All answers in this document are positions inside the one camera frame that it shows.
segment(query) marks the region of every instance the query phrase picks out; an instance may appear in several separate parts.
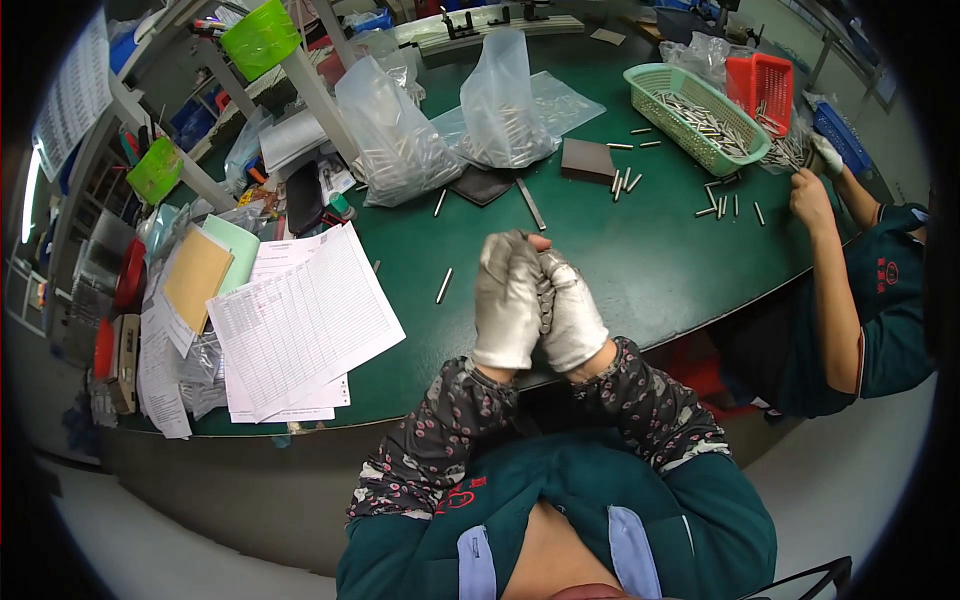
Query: gloved hand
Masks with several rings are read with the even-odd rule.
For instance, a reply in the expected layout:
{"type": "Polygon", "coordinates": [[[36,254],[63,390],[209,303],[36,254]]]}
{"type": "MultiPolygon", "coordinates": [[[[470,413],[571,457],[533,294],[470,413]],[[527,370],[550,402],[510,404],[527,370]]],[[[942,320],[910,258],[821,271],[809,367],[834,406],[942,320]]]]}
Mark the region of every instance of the gloved hand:
{"type": "Polygon", "coordinates": [[[487,236],[474,286],[475,363],[497,369],[530,369],[530,352],[542,323],[537,295],[537,283],[542,279],[537,249],[523,232],[514,229],[487,236]]]}
{"type": "Polygon", "coordinates": [[[599,352],[610,332],[580,272],[556,250],[540,252],[538,259],[546,276],[540,292],[552,286],[554,293],[553,321],[543,336],[543,350],[554,371],[569,372],[599,352]]]}
{"type": "Polygon", "coordinates": [[[827,177],[834,178],[840,175],[843,171],[843,158],[840,157],[840,153],[836,151],[833,144],[819,133],[810,135],[810,143],[813,144],[813,148],[820,155],[820,158],[824,160],[826,165],[824,173],[827,174],[827,177]]]}

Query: brown sanding block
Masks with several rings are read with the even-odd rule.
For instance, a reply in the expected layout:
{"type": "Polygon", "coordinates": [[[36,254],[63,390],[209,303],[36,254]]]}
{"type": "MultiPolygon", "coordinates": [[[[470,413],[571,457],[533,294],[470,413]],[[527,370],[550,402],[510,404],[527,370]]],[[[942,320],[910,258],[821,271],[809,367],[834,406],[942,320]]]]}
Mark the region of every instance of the brown sanding block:
{"type": "Polygon", "coordinates": [[[560,161],[560,175],[569,180],[613,185],[613,160],[606,144],[566,138],[560,161]]]}

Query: green plastic basket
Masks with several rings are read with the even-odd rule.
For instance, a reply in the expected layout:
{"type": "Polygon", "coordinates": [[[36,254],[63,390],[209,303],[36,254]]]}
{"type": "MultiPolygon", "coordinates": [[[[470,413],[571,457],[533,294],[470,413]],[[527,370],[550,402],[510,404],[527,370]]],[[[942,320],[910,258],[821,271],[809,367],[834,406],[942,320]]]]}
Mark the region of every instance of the green plastic basket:
{"type": "Polygon", "coordinates": [[[177,146],[166,137],[158,137],[147,154],[127,173],[127,183],[147,204],[156,206],[177,185],[182,168],[183,159],[177,146]]]}
{"type": "Polygon", "coordinates": [[[624,71],[623,79],[631,86],[630,103],[634,108],[717,177],[724,177],[740,167],[757,162],[770,151],[770,137],[760,125],[726,96],[689,71],[670,64],[640,64],[624,71]],[[702,133],[652,95],[662,91],[671,91],[709,109],[717,119],[726,122],[747,141],[749,154],[739,157],[720,152],[702,133]]]}
{"type": "Polygon", "coordinates": [[[289,57],[300,34],[280,0],[270,0],[220,36],[220,45],[252,82],[289,57]]]}

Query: cardboard box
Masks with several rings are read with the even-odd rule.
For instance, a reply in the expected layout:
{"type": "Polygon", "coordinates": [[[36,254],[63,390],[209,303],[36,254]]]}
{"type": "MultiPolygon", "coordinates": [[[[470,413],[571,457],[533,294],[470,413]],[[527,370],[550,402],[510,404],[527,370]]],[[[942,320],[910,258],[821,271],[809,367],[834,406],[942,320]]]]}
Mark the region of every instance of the cardboard box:
{"type": "Polygon", "coordinates": [[[107,381],[113,410],[118,415],[136,411],[136,350],[140,342],[140,315],[121,315],[113,322],[118,343],[114,347],[116,376],[107,381]]]}

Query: green table surface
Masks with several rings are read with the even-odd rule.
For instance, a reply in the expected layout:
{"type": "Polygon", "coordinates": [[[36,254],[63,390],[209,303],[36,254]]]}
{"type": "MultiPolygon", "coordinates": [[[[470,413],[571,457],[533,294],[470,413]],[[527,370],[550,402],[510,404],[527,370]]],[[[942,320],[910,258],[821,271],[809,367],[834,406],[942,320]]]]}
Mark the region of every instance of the green table surface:
{"type": "MultiPolygon", "coordinates": [[[[630,136],[631,129],[650,124],[631,106],[622,73],[659,60],[659,54],[639,36],[613,46],[589,38],[591,31],[527,40],[531,73],[546,69],[607,108],[567,136],[601,143],[663,143],[612,151],[621,171],[631,167],[634,174],[643,174],[633,193],[621,194],[617,204],[606,186],[561,178],[560,151],[526,169],[523,177],[547,225],[544,234],[584,274],[611,335],[650,348],[729,314],[807,270],[809,240],[788,206],[790,178],[758,166],[743,169],[741,181],[714,188],[715,194],[731,195],[723,220],[694,218],[695,211],[709,206],[704,184],[716,178],[659,130],[630,136]],[[733,216],[734,193],[739,195],[739,217],[733,216]],[[753,202],[763,211],[765,227],[753,202]]],[[[460,85],[478,53],[479,47],[462,53],[462,60],[452,56],[451,64],[420,73],[427,117],[460,104],[460,85]]],[[[472,349],[473,281],[484,238],[510,228],[536,230],[516,187],[483,208],[448,193],[436,219],[439,190],[389,209],[360,207],[363,194],[346,194],[359,211],[354,224],[370,262],[381,261],[377,276],[407,337],[350,372],[351,406],[338,408],[336,420],[302,423],[304,430],[409,412],[443,361],[472,349]],[[438,305],[434,300],[451,267],[453,277],[438,305]]],[[[830,195],[836,203],[832,191],[830,195]]],[[[844,239],[850,239],[854,228],[846,212],[838,215],[838,223],[844,239]]],[[[521,386],[549,380],[553,375],[544,369],[535,365],[540,372],[522,377],[521,386]]],[[[123,419],[123,426],[156,431],[138,417],[123,419]]],[[[192,426],[195,435],[288,432],[284,423],[231,423],[226,409],[215,409],[192,426]]]]}

